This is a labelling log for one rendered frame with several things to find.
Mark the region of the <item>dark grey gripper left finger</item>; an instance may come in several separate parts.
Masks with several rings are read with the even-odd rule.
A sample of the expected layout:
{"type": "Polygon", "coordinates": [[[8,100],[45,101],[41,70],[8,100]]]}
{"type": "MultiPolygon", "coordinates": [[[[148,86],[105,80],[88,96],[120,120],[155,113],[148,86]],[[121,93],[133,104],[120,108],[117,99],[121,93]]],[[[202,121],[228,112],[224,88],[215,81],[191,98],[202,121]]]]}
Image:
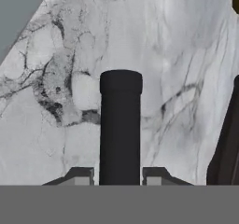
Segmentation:
{"type": "Polygon", "coordinates": [[[92,167],[72,167],[65,176],[45,183],[45,186],[93,186],[92,167]]]}

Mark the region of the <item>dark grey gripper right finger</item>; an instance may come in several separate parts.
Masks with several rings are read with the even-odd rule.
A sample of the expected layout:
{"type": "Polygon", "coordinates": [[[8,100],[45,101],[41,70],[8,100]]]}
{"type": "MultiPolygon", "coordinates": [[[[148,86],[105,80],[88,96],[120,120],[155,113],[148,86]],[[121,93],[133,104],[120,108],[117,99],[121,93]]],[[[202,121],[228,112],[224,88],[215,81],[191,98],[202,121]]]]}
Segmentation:
{"type": "Polygon", "coordinates": [[[171,176],[165,167],[144,167],[142,184],[144,186],[190,186],[190,183],[171,176]]]}

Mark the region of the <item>dark brown tall object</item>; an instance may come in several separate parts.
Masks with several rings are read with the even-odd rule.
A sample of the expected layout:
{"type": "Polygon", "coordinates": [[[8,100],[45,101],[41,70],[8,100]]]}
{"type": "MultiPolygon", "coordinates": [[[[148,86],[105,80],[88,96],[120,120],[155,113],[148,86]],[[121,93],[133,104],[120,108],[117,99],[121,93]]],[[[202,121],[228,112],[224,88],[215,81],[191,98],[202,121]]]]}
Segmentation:
{"type": "Polygon", "coordinates": [[[207,168],[206,184],[239,186],[239,75],[233,82],[232,98],[207,168]]]}

